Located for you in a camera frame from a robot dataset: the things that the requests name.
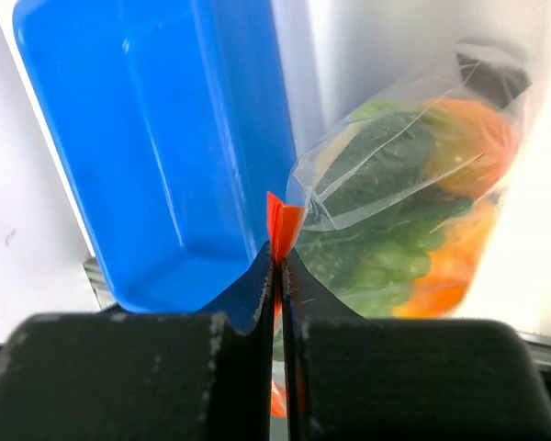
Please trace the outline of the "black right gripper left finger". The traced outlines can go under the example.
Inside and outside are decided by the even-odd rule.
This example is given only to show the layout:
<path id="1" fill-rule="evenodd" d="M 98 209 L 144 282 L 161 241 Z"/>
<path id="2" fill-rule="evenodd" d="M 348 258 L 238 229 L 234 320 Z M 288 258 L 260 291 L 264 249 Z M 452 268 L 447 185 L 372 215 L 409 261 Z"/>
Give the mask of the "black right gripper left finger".
<path id="1" fill-rule="evenodd" d="M 0 349 L 0 440 L 265 440 L 268 246 L 188 314 L 42 313 Z"/>

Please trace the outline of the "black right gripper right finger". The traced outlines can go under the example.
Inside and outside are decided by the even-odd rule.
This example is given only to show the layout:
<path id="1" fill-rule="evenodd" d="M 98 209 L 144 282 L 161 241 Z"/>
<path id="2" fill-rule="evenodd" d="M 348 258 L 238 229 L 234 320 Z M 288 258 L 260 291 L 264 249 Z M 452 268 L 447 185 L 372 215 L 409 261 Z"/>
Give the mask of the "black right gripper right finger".
<path id="1" fill-rule="evenodd" d="M 291 253 L 281 269 L 293 440 L 551 440 L 551 399 L 506 323 L 367 319 Z"/>

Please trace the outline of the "green grape bunch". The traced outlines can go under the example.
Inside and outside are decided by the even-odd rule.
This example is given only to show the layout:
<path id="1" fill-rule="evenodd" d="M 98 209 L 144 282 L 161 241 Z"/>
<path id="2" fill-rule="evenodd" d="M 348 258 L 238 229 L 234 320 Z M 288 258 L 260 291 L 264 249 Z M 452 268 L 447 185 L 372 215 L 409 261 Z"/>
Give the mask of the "green grape bunch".
<path id="1" fill-rule="evenodd" d="M 339 292 L 343 303 L 366 318 L 388 317 L 409 299 L 412 283 L 431 269 L 430 252 L 444 244 L 438 228 L 391 233 L 369 246 Z"/>

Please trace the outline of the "yellow orange mango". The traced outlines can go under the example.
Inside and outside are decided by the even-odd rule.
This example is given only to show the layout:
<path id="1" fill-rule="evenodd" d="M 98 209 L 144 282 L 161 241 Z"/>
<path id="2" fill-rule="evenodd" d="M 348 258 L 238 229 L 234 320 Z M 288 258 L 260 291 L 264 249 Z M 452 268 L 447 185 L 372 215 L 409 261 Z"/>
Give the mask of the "yellow orange mango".
<path id="1" fill-rule="evenodd" d="M 393 315 L 437 318 L 457 307 L 474 279 L 497 218 L 495 203 L 483 198 L 467 214 L 447 221 L 440 230 L 444 244 L 430 252 L 429 272 L 412 282 L 410 298 L 394 307 Z"/>

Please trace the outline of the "clear zip top bag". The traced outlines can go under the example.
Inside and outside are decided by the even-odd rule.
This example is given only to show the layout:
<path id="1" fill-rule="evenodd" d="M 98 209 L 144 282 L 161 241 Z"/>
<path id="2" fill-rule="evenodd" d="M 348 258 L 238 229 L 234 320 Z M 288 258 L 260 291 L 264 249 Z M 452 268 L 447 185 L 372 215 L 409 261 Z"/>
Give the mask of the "clear zip top bag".
<path id="1" fill-rule="evenodd" d="M 534 118 L 537 56 L 462 39 L 344 117 L 267 198 L 274 257 L 367 319 L 439 318 L 465 298 Z"/>

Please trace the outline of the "green chili pepper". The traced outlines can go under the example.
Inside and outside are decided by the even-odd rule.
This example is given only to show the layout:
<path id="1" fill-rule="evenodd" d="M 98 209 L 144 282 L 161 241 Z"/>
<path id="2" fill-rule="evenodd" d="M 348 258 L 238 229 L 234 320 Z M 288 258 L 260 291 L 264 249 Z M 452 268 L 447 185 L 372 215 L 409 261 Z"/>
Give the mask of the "green chili pepper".
<path id="1" fill-rule="evenodd" d="M 436 223 L 467 214 L 473 205 L 470 197 L 415 201 L 405 206 L 394 218 L 393 227 Z"/>

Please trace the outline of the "dark green cucumber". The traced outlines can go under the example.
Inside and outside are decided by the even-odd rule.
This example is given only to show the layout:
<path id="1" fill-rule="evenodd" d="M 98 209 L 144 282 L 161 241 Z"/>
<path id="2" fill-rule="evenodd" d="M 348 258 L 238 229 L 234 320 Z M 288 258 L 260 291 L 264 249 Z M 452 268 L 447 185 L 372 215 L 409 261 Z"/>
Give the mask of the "dark green cucumber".
<path id="1" fill-rule="evenodd" d="M 422 182 L 432 134 L 411 111 L 376 115 L 361 125 L 310 196 L 296 250 L 331 291 L 343 288 L 369 246 Z"/>

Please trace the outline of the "red orange mango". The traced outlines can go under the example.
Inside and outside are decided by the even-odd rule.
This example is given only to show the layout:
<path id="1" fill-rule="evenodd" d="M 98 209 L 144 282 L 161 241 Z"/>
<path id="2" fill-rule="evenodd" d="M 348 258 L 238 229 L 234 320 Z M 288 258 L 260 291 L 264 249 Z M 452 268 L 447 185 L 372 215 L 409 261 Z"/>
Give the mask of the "red orange mango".
<path id="1" fill-rule="evenodd" d="M 480 198 L 508 172 L 519 149 L 511 124 L 475 99 L 445 98 L 422 115 L 434 140 L 425 167 L 441 189 Z"/>

